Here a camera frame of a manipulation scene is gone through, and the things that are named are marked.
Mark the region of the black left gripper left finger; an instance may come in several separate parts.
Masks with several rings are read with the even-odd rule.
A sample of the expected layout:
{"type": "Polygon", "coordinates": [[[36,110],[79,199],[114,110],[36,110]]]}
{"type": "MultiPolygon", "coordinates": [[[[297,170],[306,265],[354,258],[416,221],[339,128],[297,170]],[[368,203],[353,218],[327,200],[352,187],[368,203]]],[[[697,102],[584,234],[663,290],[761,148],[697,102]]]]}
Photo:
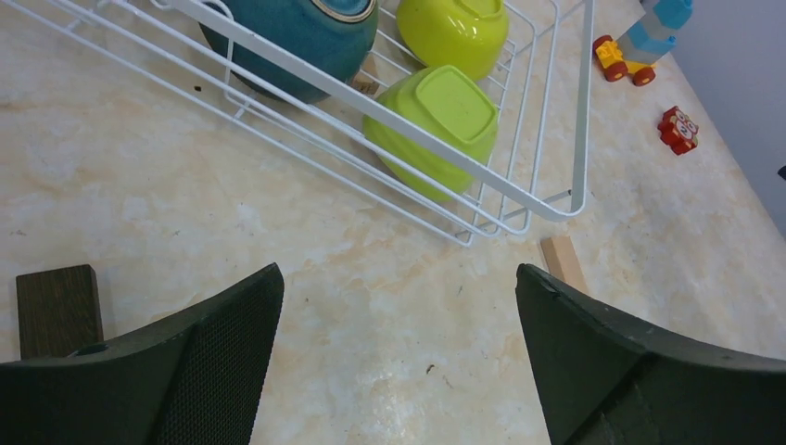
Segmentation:
{"type": "Polygon", "coordinates": [[[269,264],[65,357],[1,366],[5,444],[247,444],[285,295],[269,264]]]}

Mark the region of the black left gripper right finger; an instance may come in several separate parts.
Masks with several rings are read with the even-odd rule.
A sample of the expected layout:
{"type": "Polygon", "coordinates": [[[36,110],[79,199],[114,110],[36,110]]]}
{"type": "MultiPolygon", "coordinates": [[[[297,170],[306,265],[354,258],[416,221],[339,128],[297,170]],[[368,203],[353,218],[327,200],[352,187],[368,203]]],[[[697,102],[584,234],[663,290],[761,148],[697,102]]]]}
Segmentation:
{"type": "Polygon", "coordinates": [[[784,442],[784,361],[671,332],[532,264],[516,278],[552,443],[784,442]]]}

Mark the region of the white wire dish rack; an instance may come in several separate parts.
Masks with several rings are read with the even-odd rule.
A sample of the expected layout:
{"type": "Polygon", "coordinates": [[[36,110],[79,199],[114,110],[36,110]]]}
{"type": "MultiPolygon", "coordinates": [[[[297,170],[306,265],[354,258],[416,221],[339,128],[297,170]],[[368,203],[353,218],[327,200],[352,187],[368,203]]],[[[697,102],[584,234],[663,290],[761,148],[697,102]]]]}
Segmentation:
{"type": "Polygon", "coordinates": [[[364,95],[235,22],[222,1],[5,1],[18,11],[82,45],[116,60],[148,80],[302,160],[425,228],[467,246],[478,236],[522,235],[534,216],[562,222],[585,206],[594,5],[580,1],[580,32],[570,32],[575,114],[568,132],[572,182],[543,196],[539,184],[558,31],[568,13],[555,9],[540,28],[513,3],[510,24],[491,73],[474,81],[499,111],[499,130],[487,164],[464,155],[376,99],[390,86],[427,69],[404,44],[396,23],[401,1],[377,1],[378,28],[367,56],[375,57],[380,88],[364,95]],[[223,57],[208,44],[199,23],[227,37],[223,57]],[[309,104],[232,61],[242,45],[326,92],[309,104]],[[458,195],[416,170],[362,133],[369,116],[470,173],[474,182],[458,195]]]}

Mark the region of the round lime green bowl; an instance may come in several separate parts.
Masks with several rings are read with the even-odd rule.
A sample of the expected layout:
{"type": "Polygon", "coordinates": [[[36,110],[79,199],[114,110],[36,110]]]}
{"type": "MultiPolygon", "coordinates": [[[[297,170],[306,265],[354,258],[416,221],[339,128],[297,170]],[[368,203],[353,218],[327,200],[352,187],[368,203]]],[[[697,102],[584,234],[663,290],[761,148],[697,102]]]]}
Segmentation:
{"type": "Polygon", "coordinates": [[[452,65],[479,81],[494,69],[510,19],[501,0],[403,0],[396,23],[427,67],[452,65]]]}

